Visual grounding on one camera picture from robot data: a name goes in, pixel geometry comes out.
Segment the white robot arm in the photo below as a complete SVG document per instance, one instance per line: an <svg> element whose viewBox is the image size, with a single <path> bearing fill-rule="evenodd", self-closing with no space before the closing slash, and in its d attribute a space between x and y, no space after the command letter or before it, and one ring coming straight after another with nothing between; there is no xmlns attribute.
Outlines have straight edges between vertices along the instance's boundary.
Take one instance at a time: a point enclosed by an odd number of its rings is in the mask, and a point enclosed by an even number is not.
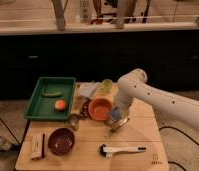
<svg viewBox="0 0 199 171"><path fill-rule="evenodd" d="M142 69L134 69L118 79L114 104L123 115L129 114L129 108L137 98L199 132L199 101L151 87L146 82L147 74Z"/></svg>

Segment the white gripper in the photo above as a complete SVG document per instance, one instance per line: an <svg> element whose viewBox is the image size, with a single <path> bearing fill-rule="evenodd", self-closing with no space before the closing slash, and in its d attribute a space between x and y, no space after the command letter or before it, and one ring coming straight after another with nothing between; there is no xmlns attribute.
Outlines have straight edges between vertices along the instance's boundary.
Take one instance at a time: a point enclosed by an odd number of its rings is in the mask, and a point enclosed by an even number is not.
<svg viewBox="0 0 199 171"><path fill-rule="evenodd" d="M114 96L114 105L119 108L122 118L129 115L129 108L133 103L133 98L126 95L125 93L118 91Z"/></svg>

